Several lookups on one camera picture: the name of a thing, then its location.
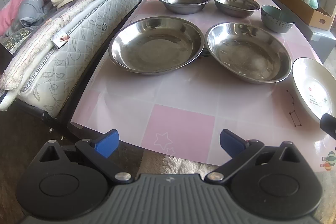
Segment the cardboard box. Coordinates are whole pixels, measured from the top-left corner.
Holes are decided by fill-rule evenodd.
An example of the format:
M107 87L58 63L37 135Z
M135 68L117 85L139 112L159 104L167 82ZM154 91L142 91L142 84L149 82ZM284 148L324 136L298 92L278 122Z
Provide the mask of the cardboard box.
M292 10L307 25L328 31L333 24L333 17L321 7L316 10L303 0L279 0Z

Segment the white fluffy rug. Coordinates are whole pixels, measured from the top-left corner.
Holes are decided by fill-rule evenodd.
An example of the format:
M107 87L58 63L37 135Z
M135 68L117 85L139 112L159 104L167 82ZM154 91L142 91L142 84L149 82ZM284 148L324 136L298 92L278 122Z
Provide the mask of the white fluffy rug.
M217 166L179 159L173 156L144 150L138 174L200 174L202 179Z

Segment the mattress label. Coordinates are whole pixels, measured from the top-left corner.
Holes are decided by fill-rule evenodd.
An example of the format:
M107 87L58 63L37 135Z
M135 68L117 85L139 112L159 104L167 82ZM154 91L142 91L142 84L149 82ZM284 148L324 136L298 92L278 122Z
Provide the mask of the mattress label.
M54 42L55 46L60 49L63 47L70 39L70 36L66 34L64 31L57 32L52 38L52 42Z

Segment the mattress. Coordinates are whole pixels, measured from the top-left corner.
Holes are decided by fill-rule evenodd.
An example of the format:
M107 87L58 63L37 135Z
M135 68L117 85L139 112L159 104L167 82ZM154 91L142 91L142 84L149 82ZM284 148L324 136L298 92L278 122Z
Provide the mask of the mattress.
M56 117L97 50L139 1L91 3L62 28L70 36L68 43L59 50L52 48L42 58L17 97Z

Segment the bowl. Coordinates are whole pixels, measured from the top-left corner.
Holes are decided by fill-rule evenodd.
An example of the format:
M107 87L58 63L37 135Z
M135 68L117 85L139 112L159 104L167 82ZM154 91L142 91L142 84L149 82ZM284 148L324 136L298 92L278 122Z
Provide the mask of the bowl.
M201 11L210 0L159 0L176 14L194 14Z
M301 104L315 121L325 113L336 117L336 79L323 65L306 57L296 59L293 81Z
M109 55L125 70L158 75L189 64L203 47L203 34L191 22L152 17L120 30L110 42Z
M277 33L286 33L294 25L294 20L289 14L270 5L261 7L261 20L268 29Z
M260 9L254 0L214 0L217 8L232 17L245 18Z
M221 23L205 35L211 55L236 76L250 83L276 83L287 78L292 61L270 33L244 23Z

